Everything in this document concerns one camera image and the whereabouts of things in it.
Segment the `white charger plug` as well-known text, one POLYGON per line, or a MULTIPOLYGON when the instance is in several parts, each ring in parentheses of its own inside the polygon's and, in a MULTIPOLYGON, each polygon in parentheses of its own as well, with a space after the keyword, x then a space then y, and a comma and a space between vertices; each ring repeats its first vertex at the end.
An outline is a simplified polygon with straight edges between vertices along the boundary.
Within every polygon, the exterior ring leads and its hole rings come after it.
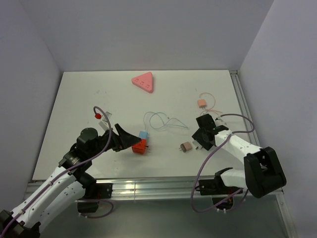
POLYGON ((193 140, 192 144, 193 144, 193 148, 195 150, 201 150, 203 148, 202 145, 199 142, 197 142, 196 140, 193 140))

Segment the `red cube socket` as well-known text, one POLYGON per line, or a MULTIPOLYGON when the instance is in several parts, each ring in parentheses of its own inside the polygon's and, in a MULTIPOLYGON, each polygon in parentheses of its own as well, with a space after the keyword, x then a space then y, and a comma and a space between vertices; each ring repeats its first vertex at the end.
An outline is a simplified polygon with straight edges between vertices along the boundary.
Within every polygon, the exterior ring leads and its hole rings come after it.
POLYGON ((133 151, 133 153, 143 155, 147 148, 148 148, 147 140, 141 139, 141 141, 139 143, 132 146, 132 151, 133 151))

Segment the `light blue charger plug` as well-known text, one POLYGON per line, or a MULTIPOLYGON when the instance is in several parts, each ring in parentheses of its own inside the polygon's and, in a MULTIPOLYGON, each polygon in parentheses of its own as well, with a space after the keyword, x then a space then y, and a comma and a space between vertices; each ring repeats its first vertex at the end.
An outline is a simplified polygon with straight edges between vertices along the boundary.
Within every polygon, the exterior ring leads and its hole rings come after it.
POLYGON ((139 138, 147 140, 148 138, 148 132, 147 131, 140 131, 139 132, 139 138))

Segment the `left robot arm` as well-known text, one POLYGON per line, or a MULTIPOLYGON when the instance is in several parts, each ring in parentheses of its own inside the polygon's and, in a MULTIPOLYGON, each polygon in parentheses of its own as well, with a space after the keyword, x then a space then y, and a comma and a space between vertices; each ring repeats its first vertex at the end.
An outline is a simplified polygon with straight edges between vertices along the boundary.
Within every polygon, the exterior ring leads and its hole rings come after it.
POLYGON ((132 147, 141 139, 115 125, 98 135, 94 128, 85 128, 77 137, 54 172, 36 191, 12 211, 0 213, 2 238, 38 238, 44 223, 78 199, 90 199, 97 191, 96 179, 86 170, 92 160, 111 149, 115 152, 132 147))

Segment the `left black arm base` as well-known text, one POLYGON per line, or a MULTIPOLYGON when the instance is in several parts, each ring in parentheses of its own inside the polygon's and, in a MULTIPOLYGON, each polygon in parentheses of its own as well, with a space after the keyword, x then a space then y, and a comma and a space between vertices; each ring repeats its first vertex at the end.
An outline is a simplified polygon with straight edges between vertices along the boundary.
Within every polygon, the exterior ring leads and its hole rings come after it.
POLYGON ((109 200, 112 195, 112 183, 96 183, 86 188, 84 196, 77 202, 77 211, 82 216, 97 219, 108 216, 114 210, 114 204, 109 200), (101 208, 102 204, 109 204, 110 210, 98 216, 91 216, 101 208))

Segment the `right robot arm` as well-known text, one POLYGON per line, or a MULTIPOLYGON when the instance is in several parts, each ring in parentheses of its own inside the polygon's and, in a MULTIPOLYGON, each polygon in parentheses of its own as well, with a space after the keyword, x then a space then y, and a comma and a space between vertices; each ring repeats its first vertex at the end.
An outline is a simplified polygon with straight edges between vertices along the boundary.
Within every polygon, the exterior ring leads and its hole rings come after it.
POLYGON ((201 195, 222 195, 248 190, 255 198, 261 198, 287 184, 287 179, 276 151, 251 144, 231 131, 226 125, 216 125, 211 115, 196 119, 198 130, 194 141, 215 154, 223 149, 242 163, 243 169, 224 168, 212 179, 196 179, 194 189, 201 195))

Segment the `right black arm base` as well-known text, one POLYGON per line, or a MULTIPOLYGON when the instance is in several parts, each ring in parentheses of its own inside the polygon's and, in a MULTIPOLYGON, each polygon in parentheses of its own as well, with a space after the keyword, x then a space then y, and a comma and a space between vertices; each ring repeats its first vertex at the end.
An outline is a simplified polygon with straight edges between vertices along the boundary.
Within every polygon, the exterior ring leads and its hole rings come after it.
POLYGON ((214 205, 238 190, 239 188, 234 186, 225 186, 217 179, 201 179, 195 187, 195 191, 199 192, 201 196, 210 195, 214 205))

